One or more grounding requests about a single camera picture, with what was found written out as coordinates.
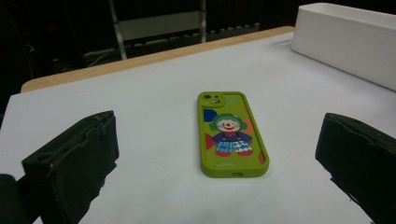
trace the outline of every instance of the phone case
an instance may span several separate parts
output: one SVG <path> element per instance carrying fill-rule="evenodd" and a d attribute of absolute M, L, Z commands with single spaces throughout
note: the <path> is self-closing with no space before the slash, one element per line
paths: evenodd
<path fill-rule="evenodd" d="M 198 96 L 201 168 L 210 177 L 255 177 L 269 158 L 248 105 L 238 91 L 205 91 Z"/>

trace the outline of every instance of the clown illustration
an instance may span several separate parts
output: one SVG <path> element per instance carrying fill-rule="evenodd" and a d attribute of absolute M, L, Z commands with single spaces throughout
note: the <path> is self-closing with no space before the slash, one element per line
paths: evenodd
<path fill-rule="evenodd" d="M 210 123 L 210 129 L 220 131 L 211 138 L 213 144 L 217 145 L 216 154 L 228 157 L 235 149 L 239 156 L 249 156 L 253 152 L 249 145 L 252 138 L 241 132 L 246 128 L 247 124 L 236 115 L 220 114 L 215 116 Z"/>

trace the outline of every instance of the white box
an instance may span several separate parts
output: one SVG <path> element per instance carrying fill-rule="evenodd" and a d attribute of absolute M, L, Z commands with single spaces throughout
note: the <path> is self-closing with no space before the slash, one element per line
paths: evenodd
<path fill-rule="evenodd" d="M 396 91 L 396 16 L 316 3 L 299 7 L 291 48 Z"/>

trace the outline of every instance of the clown face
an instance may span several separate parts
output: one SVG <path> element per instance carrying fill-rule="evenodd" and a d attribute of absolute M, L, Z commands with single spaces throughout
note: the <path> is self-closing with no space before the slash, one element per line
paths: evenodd
<path fill-rule="evenodd" d="M 216 124 L 221 132 L 236 132 L 241 129 L 241 124 L 238 121 L 231 119 L 222 119 Z"/>

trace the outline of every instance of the table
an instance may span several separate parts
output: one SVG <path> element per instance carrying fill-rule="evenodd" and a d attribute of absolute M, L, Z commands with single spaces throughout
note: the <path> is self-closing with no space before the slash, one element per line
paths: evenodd
<path fill-rule="evenodd" d="M 22 177 L 27 155 L 78 120 L 111 109 L 118 167 L 81 223 L 370 223 L 330 180 L 315 150 L 327 112 L 396 136 L 395 92 L 293 52 L 292 29 L 259 35 L 28 83 L 8 104 L 1 172 Z M 201 172 L 196 99 L 202 91 L 247 96 L 271 159 L 264 176 L 215 179 Z"/>

